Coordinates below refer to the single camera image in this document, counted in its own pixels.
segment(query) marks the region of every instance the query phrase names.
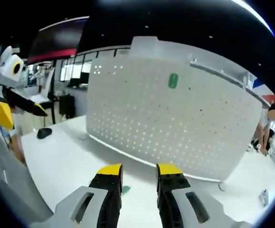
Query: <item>black ceiling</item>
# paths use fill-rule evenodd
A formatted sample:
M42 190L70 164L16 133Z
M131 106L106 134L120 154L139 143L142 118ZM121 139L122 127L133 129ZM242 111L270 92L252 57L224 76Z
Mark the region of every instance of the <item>black ceiling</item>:
M19 45L26 57L38 29L79 16L90 16L79 51L130 44L133 36L151 35L203 48L243 66L275 93L275 37L251 13L231 0L94 0L60 4L61 10L20 14L26 26L3 31L7 44ZM247 1L275 32L275 1Z

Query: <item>white table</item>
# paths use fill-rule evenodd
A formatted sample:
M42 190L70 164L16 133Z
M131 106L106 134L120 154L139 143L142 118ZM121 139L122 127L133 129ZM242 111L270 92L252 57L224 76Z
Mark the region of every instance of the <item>white table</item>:
M43 140L36 138L37 132L23 136L22 145L35 185L52 211L78 187L88 186L99 169L123 163L123 185L130 186L131 190L122 196L118 227L162 227L157 209L155 168L87 137L85 116L51 128L52 135ZM270 196L275 195L275 164L269 157L246 153L226 180L225 192L220 191L216 183L191 179L189 182L219 200L225 213L234 220L255 223L265 211L258 199L260 192L269 189Z

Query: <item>green object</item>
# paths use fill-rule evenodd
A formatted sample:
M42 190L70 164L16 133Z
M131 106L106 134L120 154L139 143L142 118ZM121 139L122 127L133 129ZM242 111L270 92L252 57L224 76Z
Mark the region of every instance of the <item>green object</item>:
M129 190L130 190L129 186L123 186L123 188L122 188L123 194L126 194L127 192L129 192Z
M172 73L169 76L169 82L168 82L168 87L171 89L175 89L177 86L177 81L179 79L179 75Z

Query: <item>black computer mouse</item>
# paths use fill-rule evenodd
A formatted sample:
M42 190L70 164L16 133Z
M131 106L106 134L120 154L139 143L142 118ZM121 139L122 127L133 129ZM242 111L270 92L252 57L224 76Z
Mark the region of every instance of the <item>black computer mouse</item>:
M50 134L52 134L52 129L48 127L40 128L37 133L37 138L44 139L48 137Z

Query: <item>white pegboard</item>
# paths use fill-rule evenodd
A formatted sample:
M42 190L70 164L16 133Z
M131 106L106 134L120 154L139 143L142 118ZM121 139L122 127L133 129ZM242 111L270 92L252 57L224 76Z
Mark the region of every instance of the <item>white pegboard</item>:
M177 87L168 87L178 75ZM92 61L87 132L147 164L223 181L250 142L262 105L205 71L140 57Z

